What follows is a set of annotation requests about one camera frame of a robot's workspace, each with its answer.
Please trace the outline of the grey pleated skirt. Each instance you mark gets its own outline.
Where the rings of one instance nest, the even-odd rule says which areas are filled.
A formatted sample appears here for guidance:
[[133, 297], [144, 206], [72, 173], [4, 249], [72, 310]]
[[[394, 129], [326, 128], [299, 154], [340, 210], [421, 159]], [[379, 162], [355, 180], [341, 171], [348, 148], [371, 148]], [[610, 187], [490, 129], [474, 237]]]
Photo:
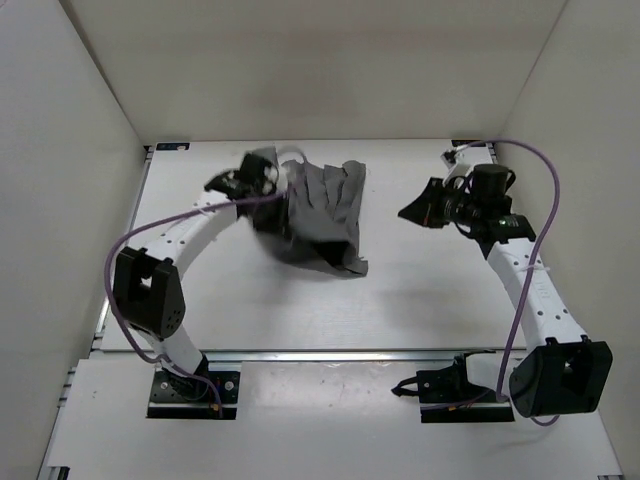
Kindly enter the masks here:
[[342, 277], [364, 277], [369, 265], [359, 253], [360, 212], [366, 165], [349, 160], [317, 166], [307, 159], [281, 162], [295, 146], [252, 151], [287, 172], [290, 193], [251, 207], [248, 218], [261, 246], [277, 260]]

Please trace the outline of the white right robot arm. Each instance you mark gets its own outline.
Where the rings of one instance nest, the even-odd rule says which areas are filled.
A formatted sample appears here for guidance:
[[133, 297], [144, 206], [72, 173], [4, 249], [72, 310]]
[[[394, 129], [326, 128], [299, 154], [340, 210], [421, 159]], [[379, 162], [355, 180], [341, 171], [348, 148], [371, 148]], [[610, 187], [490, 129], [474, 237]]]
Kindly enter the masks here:
[[539, 256], [541, 235], [512, 212], [512, 170], [479, 164], [433, 177], [399, 217], [421, 227], [455, 225], [475, 241], [515, 309], [523, 359], [509, 352], [467, 352], [451, 367], [444, 388], [452, 407], [485, 391], [508, 400], [525, 418], [591, 413], [598, 407], [613, 363], [604, 341], [593, 341], [561, 299]]

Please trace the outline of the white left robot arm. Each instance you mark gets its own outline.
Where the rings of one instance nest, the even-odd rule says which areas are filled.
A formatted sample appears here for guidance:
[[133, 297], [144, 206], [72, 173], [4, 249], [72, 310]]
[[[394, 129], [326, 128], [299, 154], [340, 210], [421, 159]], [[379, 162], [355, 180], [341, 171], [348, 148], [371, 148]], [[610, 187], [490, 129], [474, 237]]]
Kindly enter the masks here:
[[157, 239], [138, 249], [118, 240], [108, 253], [105, 289], [117, 324], [139, 357], [159, 365], [170, 386], [188, 401], [203, 399], [212, 402], [215, 411], [222, 409], [208, 359], [182, 325], [182, 278], [223, 231], [258, 207], [282, 200], [287, 189], [276, 148], [249, 150], [238, 168], [222, 171], [205, 184], [190, 210], [129, 233], [162, 227]]

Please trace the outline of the blue label left corner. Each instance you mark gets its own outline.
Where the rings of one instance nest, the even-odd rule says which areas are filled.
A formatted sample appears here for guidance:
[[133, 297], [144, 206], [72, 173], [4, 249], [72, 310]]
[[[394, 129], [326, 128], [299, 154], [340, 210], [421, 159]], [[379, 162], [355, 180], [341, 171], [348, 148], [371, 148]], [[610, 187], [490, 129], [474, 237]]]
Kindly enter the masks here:
[[189, 142], [161, 142], [157, 143], [156, 151], [186, 151], [190, 148]]

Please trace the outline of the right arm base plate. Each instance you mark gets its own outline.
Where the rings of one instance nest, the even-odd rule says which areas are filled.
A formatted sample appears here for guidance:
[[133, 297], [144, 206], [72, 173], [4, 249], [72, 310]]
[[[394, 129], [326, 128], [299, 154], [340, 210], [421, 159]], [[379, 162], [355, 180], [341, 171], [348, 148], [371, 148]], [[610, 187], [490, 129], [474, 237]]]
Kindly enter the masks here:
[[416, 372], [423, 424], [512, 423], [509, 403], [497, 401], [495, 392], [472, 384], [467, 378], [466, 358], [457, 355], [446, 367]]

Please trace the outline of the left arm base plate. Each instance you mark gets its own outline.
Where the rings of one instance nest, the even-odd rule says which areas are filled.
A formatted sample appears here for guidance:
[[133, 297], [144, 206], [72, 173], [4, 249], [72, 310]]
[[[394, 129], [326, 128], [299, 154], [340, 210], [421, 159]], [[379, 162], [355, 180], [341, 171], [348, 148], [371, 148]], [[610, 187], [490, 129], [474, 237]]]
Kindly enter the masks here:
[[168, 371], [157, 369], [150, 387], [146, 416], [149, 419], [235, 420], [241, 371], [239, 366], [209, 364], [209, 378], [220, 396], [193, 379], [178, 380]]

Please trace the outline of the aluminium rail along table front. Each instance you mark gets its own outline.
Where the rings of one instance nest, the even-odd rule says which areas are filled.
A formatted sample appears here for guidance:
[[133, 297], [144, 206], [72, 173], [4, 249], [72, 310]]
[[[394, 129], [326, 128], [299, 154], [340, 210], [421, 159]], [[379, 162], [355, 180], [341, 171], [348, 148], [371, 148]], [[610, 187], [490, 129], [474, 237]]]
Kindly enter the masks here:
[[284, 363], [347, 363], [347, 362], [437, 362], [453, 360], [462, 351], [443, 349], [399, 350], [210, 350], [207, 358], [214, 363], [284, 362]]

